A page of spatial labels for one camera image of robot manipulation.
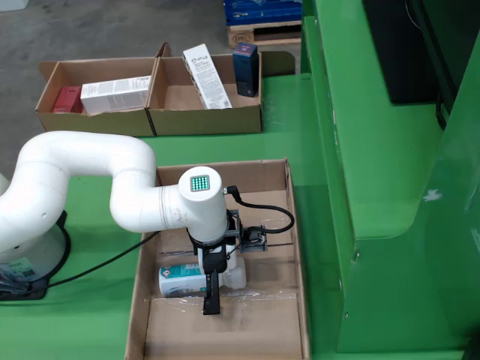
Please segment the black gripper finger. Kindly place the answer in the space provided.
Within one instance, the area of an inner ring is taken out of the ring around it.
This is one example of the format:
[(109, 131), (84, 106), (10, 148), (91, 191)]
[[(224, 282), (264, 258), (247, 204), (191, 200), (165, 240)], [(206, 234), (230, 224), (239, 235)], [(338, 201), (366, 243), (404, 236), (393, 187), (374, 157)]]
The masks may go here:
[(204, 315), (217, 315), (221, 313), (219, 278), (218, 273), (213, 271), (205, 276), (206, 279), (206, 297), (203, 301), (202, 313)]

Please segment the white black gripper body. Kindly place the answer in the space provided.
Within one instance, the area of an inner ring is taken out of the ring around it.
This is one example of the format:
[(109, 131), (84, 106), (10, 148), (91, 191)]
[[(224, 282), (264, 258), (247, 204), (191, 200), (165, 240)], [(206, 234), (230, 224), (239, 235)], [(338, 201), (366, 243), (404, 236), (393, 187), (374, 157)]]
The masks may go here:
[(211, 274), (214, 271), (220, 274), (238, 266), (235, 236), (224, 236), (211, 244), (197, 241), (192, 235), (188, 237), (203, 274)]

